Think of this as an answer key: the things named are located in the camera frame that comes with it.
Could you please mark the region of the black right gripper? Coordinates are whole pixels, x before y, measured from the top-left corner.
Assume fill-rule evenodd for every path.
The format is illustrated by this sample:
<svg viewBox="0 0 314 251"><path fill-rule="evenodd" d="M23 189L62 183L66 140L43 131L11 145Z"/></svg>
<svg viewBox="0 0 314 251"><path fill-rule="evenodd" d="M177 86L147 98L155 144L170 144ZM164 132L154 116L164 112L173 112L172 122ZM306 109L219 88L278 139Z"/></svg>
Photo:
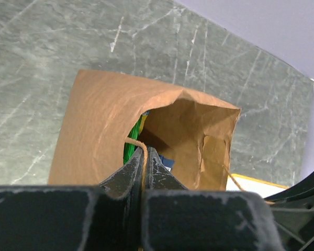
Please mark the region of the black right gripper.
<svg viewBox="0 0 314 251"><path fill-rule="evenodd" d="M265 198L286 250L314 251L314 171L296 185Z"/></svg>

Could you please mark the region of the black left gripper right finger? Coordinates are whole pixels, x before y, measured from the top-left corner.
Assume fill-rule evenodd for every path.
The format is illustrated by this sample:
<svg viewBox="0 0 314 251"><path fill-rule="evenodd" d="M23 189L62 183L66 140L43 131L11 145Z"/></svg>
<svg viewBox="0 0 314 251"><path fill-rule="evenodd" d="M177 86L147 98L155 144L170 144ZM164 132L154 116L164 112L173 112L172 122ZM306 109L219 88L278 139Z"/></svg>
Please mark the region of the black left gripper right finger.
<svg viewBox="0 0 314 251"><path fill-rule="evenodd" d="M144 250L282 250L266 202L256 193L186 189L148 149L142 197Z"/></svg>

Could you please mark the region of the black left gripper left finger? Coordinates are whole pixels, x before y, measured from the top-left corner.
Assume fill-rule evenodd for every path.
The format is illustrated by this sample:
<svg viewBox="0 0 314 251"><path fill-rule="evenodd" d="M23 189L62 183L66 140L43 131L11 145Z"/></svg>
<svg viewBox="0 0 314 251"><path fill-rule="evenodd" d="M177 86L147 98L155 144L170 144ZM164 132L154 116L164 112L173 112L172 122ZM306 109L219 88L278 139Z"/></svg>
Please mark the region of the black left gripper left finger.
<svg viewBox="0 0 314 251"><path fill-rule="evenodd" d="M0 186L0 250L137 250L143 157L98 185Z"/></svg>

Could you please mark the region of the brown paper bag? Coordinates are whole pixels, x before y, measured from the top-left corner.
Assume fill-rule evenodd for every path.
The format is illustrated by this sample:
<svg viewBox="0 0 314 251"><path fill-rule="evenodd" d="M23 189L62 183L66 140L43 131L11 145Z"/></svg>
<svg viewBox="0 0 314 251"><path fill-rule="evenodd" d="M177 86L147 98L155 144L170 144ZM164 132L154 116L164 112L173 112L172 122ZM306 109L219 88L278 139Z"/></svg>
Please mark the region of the brown paper bag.
<svg viewBox="0 0 314 251"><path fill-rule="evenodd" d="M191 190L225 190L240 108L144 77L80 70L50 168L51 185L95 185L123 165L125 139L147 112L139 140L174 161Z"/></svg>

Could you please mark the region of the green Chiuba chips bag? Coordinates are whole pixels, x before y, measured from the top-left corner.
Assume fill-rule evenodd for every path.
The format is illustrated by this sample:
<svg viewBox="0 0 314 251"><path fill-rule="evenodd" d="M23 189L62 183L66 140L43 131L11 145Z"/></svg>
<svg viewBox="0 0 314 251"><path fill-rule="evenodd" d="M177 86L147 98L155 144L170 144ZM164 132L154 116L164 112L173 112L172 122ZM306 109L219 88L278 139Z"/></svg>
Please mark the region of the green Chiuba chips bag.
<svg viewBox="0 0 314 251"><path fill-rule="evenodd" d="M129 132L127 136L127 140L124 144L124 154L123 154L123 163L126 164L132 155L135 152L136 145L132 143L132 141L136 141L142 131L143 128L143 115L140 116L139 120L136 122L136 124L133 126L131 131Z"/></svg>

